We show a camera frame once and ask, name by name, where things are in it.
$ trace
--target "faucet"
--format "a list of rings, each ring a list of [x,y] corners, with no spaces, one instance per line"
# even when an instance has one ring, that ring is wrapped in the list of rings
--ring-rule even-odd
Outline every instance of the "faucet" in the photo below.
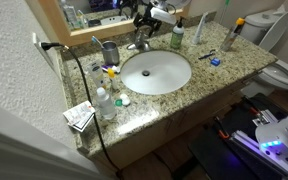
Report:
[[[135,35],[135,42],[129,46],[127,46],[128,50],[134,50],[134,49],[140,49],[143,51],[150,51],[151,50],[151,46],[149,44],[148,41],[146,41],[146,37],[147,35],[144,34],[143,31],[139,31],[136,35]]]

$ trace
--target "floor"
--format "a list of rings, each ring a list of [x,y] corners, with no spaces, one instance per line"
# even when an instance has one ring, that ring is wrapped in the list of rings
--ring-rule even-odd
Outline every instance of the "floor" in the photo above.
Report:
[[[274,91],[269,98],[278,106],[288,111],[288,92]],[[192,158],[188,144],[203,131],[201,125],[196,126],[174,140],[168,142],[154,152],[137,160],[123,170],[125,180],[172,180],[174,172],[187,160]],[[207,175],[200,166],[193,169],[183,180],[207,180]]]

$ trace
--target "backsplash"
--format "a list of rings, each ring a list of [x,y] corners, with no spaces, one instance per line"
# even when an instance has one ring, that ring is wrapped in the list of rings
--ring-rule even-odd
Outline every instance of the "backsplash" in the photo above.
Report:
[[[207,16],[206,22],[213,21],[214,18],[215,18],[215,15],[216,15],[216,12],[209,13],[208,16]],[[190,17],[189,19],[186,19],[185,21],[183,21],[184,28],[188,28],[188,27],[191,27],[191,26],[198,25],[198,23],[200,22],[201,17],[202,16],[196,16],[196,17]],[[163,23],[161,28],[160,28],[160,30],[157,33],[155,33],[153,36],[159,36],[159,35],[162,35],[162,34],[166,34],[166,33],[172,32],[173,27],[174,27],[174,25]],[[101,39],[101,41],[102,42],[114,41],[114,42],[116,42],[116,44],[118,46],[121,46],[121,45],[133,43],[133,40],[132,40],[133,38],[134,38],[134,33],[130,32],[130,33],[122,34],[122,35],[119,35],[119,36],[113,36],[113,37],[109,37],[109,38],[104,38],[104,39]],[[83,56],[86,56],[86,55],[89,55],[89,54],[93,54],[93,53],[96,53],[96,52],[101,50],[101,48],[99,47],[98,44],[95,44],[95,43],[92,43],[92,42],[80,44],[80,45],[77,45],[77,46],[72,46],[71,48],[73,49],[73,51],[75,52],[75,54],[78,57],[83,57]],[[67,61],[67,60],[73,59],[71,54],[69,54],[68,52],[62,52],[61,51],[61,56],[62,56],[62,60],[63,61]]]

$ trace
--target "toilet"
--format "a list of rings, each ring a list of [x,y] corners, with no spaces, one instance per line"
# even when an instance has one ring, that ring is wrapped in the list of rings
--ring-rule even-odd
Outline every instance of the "toilet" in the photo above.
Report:
[[[284,34],[288,24],[288,12],[274,14],[275,10],[249,15],[241,36],[261,48],[270,51]],[[257,93],[269,95],[274,89],[288,90],[288,64],[278,60],[273,65],[264,68],[248,86],[241,92],[253,97]]]

